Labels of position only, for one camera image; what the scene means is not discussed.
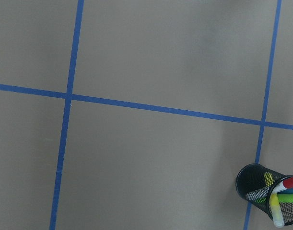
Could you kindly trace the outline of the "black mesh pen cup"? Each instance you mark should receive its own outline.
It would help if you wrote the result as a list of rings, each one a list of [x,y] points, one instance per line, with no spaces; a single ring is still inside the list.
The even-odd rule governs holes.
[[[272,186],[266,186],[264,174],[270,172],[274,179]],[[265,212],[271,220],[272,213],[269,204],[270,195],[275,186],[284,179],[292,177],[270,170],[260,164],[249,164],[237,175],[235,181],[236,190],[241,198]],[[247,196],[267,196],[266,203],[256,203]],[[280,208],[285,226],[293,224],[293,203],[280,203]]]

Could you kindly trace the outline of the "blue marker pen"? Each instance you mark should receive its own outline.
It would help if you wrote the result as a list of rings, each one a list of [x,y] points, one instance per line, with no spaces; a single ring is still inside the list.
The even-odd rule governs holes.
[[[283,190],[283,191],[279,192],[279,194],[293,194],[293,188]]]

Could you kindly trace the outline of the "green marker pen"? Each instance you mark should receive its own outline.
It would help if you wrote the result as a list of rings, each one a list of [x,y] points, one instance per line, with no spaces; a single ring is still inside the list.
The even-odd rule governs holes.
[[[293,194],[277,194],[279,203],[293,203]],[[266,203],[267,196],[247,196],[247,198],[251,198],[252,201],[256,203]]]

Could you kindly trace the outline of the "red marker pen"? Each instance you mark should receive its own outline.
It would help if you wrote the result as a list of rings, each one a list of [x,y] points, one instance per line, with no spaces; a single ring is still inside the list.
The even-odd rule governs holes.
[[[278,185],[274,187],[272,192],[279,193],[283,190],[287,190],[291,188],[293,188],[293,176],[279,182]]]

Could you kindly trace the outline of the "yellow highlighter pen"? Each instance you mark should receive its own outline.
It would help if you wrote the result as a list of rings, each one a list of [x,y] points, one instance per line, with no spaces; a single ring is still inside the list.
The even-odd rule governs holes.
[[[265,178],[266,186],[272,186],[274,184],[274,179],[270,172],[265,172],[264,178]],[[284,227],[285,223],[283,220],[283,216],[282,216],[282,212],[281,212],[281,208],[279,204],[279,199],[276,193],[273,193],[273,192],[271,193],[269,204],[270,204],[272,219],[273,219],[273,223],[275,227],[277,228]]]

